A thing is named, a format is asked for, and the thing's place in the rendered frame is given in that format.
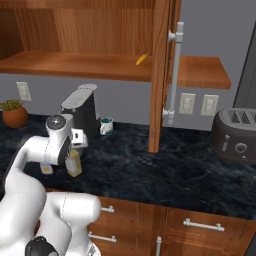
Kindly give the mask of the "black and silver coffee machine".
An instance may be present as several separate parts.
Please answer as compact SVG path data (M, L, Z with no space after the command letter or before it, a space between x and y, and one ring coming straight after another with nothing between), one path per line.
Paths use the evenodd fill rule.
M98 128L94 99L96 89L95 84L82 84L61 103L61 112L73 115L74 127L83 130L88 143L92 142Z

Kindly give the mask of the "green and white mug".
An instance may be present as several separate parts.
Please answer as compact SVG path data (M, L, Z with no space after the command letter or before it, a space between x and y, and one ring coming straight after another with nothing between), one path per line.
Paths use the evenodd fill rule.
M100 120L100 134L111 135L113 133L113 119L104 117Z

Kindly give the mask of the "small orange-yellow carrot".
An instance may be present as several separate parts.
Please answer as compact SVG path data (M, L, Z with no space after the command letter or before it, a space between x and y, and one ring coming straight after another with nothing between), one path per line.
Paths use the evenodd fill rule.
M141 55L136 62L136 66L139 66L140 64L142 64L147 58L148 58L148 53Z

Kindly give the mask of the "wooden wall cabinet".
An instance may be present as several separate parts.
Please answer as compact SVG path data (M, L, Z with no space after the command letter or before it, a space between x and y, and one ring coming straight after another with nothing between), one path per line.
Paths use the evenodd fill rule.
M0 73L151 80L156 0L0 0Z

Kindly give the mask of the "wooden wall shelf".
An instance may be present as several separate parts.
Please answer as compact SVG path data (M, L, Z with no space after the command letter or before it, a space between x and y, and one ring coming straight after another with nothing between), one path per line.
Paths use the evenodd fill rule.
M231 81L217 57L181 56L179 87L229 90Z

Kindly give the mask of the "wooden drawer front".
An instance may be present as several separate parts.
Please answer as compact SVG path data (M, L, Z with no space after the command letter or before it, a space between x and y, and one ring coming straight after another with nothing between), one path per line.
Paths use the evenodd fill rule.
M183 225L192 222L216 225L224 232ZM256 220L165 208L163 256L244 256L254 234Z
M102 211L98 220L88 226L94 234L108 231L151 230L153 223L153 206L134 201L99 197L103 208L112 206L114 211Z

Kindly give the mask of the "potted plant in terracotta pot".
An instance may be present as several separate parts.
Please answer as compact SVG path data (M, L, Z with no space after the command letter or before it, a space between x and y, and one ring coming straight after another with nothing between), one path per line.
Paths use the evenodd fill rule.
M10 128L22 128L28 121L28 112L23 107L20 100L7 100L0 103L0 109L3 111L3 122Z

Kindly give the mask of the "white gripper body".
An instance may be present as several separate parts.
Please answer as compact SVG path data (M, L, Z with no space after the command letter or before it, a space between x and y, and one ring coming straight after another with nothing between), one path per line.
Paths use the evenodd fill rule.
M76 150L80 153L80 157L82 158L83 155L87 152L88 147L81 147L81 148L76 148Z

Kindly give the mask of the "white wall outlet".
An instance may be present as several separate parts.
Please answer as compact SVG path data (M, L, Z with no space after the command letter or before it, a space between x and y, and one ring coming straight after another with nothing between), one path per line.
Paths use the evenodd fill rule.
M201 108L201 114L203 116L214 116L218 105L218 95L207 95L203 97L203 103Z
M193 93L182 93L180 98L179 112L181 114L192 114L196 95Z
M20 94L20 98L23 101L31 101L32 98L30 95L28 84L26 82L17 82L16 85Z

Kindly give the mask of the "small purple-labelled condiment bottle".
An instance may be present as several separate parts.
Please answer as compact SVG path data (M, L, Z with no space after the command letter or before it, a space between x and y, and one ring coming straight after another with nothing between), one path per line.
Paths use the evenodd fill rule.
M41 163L40 168L45 175L51 175L53 173L53 168L49 163Z

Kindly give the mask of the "dark grey toaster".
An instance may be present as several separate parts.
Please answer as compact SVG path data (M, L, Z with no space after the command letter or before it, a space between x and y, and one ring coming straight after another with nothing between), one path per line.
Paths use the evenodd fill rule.
M256 109L219 110L213 120L210 146L222 160L256 164Z

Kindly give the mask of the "wooden cupboard door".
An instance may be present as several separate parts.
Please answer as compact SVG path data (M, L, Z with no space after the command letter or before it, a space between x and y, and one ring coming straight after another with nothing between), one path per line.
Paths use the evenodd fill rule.
M100 228L90 226L88 230L96 236L115 237L116 241L93 238L102 256L154 256L156 246L152 244L152 232L148 230L128 230L124 228Z
M164 233L165 233L164 224L165 224L165 209L161 206L155 206L154 214L153 214L153 223L152 223L152 236L153 236L152 256L155 256L157 236L162 237L162 244L161 244L161 250L162 250L162 245L164 242Z

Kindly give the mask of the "dark grey fridge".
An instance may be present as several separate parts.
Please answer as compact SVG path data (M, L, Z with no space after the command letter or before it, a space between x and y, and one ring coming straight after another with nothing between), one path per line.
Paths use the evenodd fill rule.
M256 28L251 36L233 106L256 109Z

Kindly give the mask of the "wooden cabinet door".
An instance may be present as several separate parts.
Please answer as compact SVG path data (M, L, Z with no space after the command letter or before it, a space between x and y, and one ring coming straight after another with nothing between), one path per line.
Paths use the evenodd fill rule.
M169 74L175 48L173 42L168 42L168 32L176 32L176 24L180 20L181 1L155 1L148 139L148 151L150 153L157 153L159 150L162 110L167 100Z

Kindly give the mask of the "yellow oil and vinegar bottle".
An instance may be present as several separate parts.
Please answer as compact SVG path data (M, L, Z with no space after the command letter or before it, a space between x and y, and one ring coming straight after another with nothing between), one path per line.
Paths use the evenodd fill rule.
M76 149L71 150L65 164L68 174L72 177L76 177L82 173L80 153Z

